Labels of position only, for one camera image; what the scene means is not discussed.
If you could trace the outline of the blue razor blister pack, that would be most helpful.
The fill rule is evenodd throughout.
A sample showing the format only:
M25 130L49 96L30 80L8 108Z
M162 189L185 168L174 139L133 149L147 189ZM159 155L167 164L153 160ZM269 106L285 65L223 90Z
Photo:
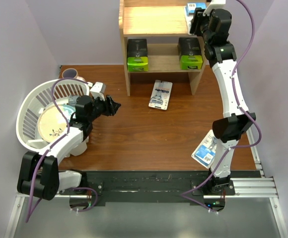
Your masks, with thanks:
M187 24L188 34L190 34L191 21L194 17L194 12L196 8L204 10L207 8L207 6L206 6L206 3L203 3L203 2L189 2L184 7L184 15L185 15L185 20Z
M209 169L214 161L216 154L216 137L211 129L197 148L191 154L191 157L199 164Z

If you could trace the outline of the black green razor box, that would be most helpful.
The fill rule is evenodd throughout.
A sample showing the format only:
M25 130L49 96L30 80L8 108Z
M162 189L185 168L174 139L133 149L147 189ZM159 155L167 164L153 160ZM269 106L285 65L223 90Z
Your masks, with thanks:
M178 40L179 65L181 70L201 70L203 57L200 43L195 37L180 37Z
M148 71L148 49L146 39L129 39L127 44L128 72Z

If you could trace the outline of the white Gillette razor blister pack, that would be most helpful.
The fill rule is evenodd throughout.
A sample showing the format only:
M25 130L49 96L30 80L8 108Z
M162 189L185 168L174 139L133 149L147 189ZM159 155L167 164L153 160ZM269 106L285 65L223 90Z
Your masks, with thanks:
M148 106L150 108L167 110L173 83L156 80Z

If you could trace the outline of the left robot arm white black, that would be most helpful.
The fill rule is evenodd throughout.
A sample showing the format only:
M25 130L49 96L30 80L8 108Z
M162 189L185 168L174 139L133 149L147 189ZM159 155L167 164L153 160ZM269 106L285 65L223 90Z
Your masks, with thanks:
M85 175L78 171L59 171L59 163L79 144L83 143L93 129L93 121L101 115L114 116L121 104L107 95L104 100L79 96L75 114L69 128L51 145L39 152L26 152L22 158L17 191L45 200L51 200L57 192L70 189L84 194L88 189Z

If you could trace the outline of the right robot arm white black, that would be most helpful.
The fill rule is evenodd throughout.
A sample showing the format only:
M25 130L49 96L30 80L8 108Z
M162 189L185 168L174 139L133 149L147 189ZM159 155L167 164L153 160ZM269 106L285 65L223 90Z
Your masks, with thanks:
M207 11L196 8L190 33L202 37L206 59L216 77L223 106L223 117L213 122L216 151L209 177L202 183L204 193L219 194L230 182L230 167L235 148L242 135L255 122L244 102L236 72L237 56L228 41L232 15L225 9Z

